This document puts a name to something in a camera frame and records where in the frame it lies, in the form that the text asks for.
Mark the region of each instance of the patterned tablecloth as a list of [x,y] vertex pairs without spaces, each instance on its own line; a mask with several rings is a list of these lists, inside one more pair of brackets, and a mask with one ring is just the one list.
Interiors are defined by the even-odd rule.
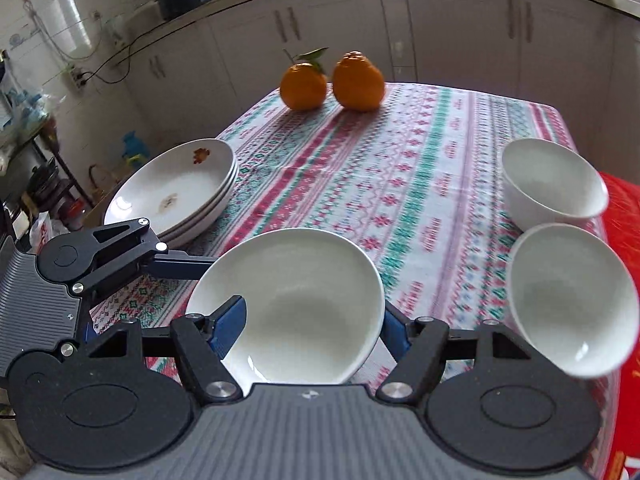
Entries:
[[[347,112],[332,96],[319,110],[296,113],[272,92],[220,135],[241,165],[235,195],[186,249],[218,256],[261,232],[326,229],[367,251],[387,298],[408,316],[467,329],[505,319],[506,263],[520,231],[504,211],[499,157],[519,137],[574,147],[555,109],[479,92],[389,84],[369,114]],[[604,235],[600,221],[592,229]],[[184,312],[194,286],[141,278],[95,309],[96,329],[126,317],[166,325]],[[175,375],[166,359],[149,365]],[[449,364],[447,373],[467,365]],[[393,366],[378,341],[353,381],[376,388]],[[597,477],[618,384],[618,374],[590,384],[605,421],[587,463]]]

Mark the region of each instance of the cabinet handle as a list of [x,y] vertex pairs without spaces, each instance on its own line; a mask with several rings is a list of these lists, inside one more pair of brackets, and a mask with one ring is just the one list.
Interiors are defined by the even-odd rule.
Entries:
[[164,73],[164,68],[162,68],[162,63],[160,63],[160,58],[158,56],[154,56],[156,58],[156,68],[162,77],[166,77]]
[[527,13],[527,43],[531,43],[533,40],[533,12],[531,12],[531,4],[527,2],[526,5],[526,13]]
[[156,67],[154,66],[154,60],[149,58],[149,70],[151,70],[151,73],[154,75],[154,77],[156,79],[160,79],[160,76],[158,75],[158,72],[156,71]]
[[513,0],[507,0],[507,28],[509,39],[512,40],[516,37],[516,21]]
[[296,35],[296,38],[298,38],[298,41],[300,41],[300,28],[298,27],[298,19],[296,18],[296,13],[293,12],[293,7],[287,7],[287,9],[289,10],[289,21],[291,22],[293,33]]
[[280,11],[274,10],[273,15],[276,17],[276,28],[278,29],[278,33],[280,34],[280,39],[282,40],[282,43],[287,43],[287,35],[284,33],[284,25],[282,24]]

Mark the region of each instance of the gray ribbed panel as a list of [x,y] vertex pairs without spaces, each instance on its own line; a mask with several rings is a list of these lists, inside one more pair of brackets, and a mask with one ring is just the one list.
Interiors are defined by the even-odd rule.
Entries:
[[[231,406],[210,406],[171,452],[100,480],[505,480],[446,455],[408,409],[383,406],[363,386],[257,385]],[[36,466],[25,480],[88,475]],[[578,468],[546,480],[587,480]]]
[[35,262],[34,254],[16,250],[7,237],[0,249],[0,378],[21,352],[53,351],[74,336],[80,300],[65,285],[45,282]]

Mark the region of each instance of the orange fruit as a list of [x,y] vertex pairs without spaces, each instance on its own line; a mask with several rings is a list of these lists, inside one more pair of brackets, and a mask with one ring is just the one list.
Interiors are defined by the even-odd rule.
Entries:
[[348,110],[370,112],[385,96],[385,78],[360,52],[345,54],[334,68],[335,99]]
[[290,66],[280,82],[280,97],[292,110],[318,108],[326,98],[326,77],[311,63]]

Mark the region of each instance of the wall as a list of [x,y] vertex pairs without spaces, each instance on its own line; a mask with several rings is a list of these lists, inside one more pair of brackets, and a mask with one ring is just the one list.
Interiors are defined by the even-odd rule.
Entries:
[[[100,37],[99,22],[92,18],[94,11],[101,13],[105,24],[113,16],[130,12],[149,0],[31,1],[56,43],[68,54],[79,57],[89,54]],[[107,168],[120,163],[120,139],[129,130],[136,130],[153,148],[153,132],[132,104],[124,84],[106,85],[94,77],[81,93],[70,91],[63,82],[61,70],[65,64],[60,57],[41,33],[30,37],[34,27],[22,8],[22,1],[0,0],[0,7],[0,47],[8,50],[18,75],[42,86],[46,93],[65,97],[56,111],[58,135],[62,155],[82,183],[88,181],[86,172],[91,163],[98,162]],[[9,38],[14,34],[28,39],[11,48]],[[108,35],[103,34],[96,54],[76,64],[94,70],[113,52]],[[107,67],[100,75],[108,80],[120,76]],[[32,162],[22,161],[22,165],[30,166]],[[3,184],[6,183],[0,182],[0,193],[6,193]]]

